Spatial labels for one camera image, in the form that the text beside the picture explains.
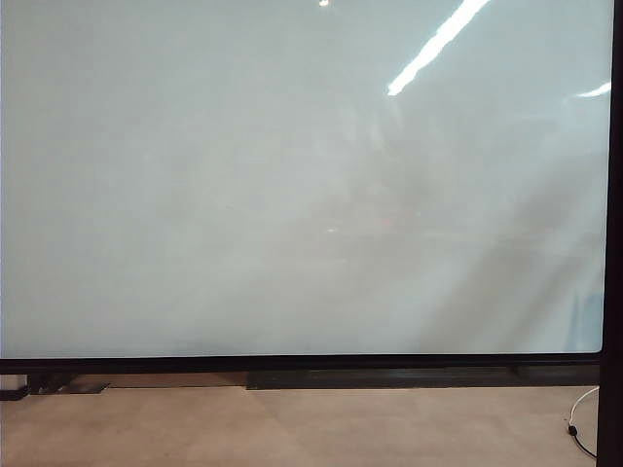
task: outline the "floor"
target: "floor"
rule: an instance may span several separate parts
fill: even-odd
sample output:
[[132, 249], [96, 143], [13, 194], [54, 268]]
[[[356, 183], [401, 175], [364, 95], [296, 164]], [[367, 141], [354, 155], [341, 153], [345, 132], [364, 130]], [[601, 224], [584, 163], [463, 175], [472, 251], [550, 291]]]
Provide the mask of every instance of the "floor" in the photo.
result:
[[[2, 408], [5, 467], [588, 467], [586, 388], [113, 388]], [[595, 447], [597, 399], [576, 415]]]

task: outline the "screen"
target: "screen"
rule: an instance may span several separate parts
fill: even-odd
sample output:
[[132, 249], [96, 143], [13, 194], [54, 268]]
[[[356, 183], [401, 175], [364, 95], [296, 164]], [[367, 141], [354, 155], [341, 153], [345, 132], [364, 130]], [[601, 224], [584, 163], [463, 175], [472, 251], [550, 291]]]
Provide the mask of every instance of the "screen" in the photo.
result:
[[4, 0], [2, 356], [601, 348], [612, 0]]

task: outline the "beige floor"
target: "beige floor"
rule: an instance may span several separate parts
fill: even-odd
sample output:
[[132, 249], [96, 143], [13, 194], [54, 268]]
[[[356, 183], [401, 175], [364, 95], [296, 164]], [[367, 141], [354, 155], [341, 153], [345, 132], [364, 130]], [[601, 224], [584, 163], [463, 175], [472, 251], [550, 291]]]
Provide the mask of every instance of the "beige floor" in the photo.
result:
[[[584, 388], [109, 389], [3, 407], [5, 467], [588, 467]], [[577, 423], [594, 446], [597, 400]]]

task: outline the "white cable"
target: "white cable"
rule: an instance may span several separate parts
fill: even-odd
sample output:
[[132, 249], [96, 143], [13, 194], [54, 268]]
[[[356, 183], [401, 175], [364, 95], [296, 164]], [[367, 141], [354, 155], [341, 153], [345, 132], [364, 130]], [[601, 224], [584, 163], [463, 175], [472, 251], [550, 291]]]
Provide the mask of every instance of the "white cable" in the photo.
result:
[[571, 408], [571, 415], [568, 418], [568, 425], [572, 426], [573, 424], [573, 416], [575, 415], [575, 409], [577, 409], [577, 406], [579, 406], [580, 402], [582, 402], [584, 399], [586, 399], [588, 396], [590, 396], [591, 394], [593, 394], [595, 391], [599, 391], [600, 387], [594, 387], [593, 389], [591, 389], [590, 391], [584, 393], [582, 396], [580, 396], [580, 398], [575, 401], [575, 404], [573, 404], [573, 407]]

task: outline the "black base bar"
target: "black base bar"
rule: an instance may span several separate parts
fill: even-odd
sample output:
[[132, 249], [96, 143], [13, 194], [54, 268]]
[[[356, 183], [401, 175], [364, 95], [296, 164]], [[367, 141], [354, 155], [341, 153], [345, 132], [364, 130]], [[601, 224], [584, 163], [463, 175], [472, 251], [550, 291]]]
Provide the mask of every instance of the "black base bar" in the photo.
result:
[[251, 372], [247, 389], [364, 389], [414, 387], [592, 386], [599, 365], [563, 367], [425, 368]]
[[148, 357], [1, 359], [0, 375], [52, 373], [214, 373], [285, 370], [359, 370], [446, 367], [595, 365], [599, 353], [438, 355], [274, 355], [240, 357]]

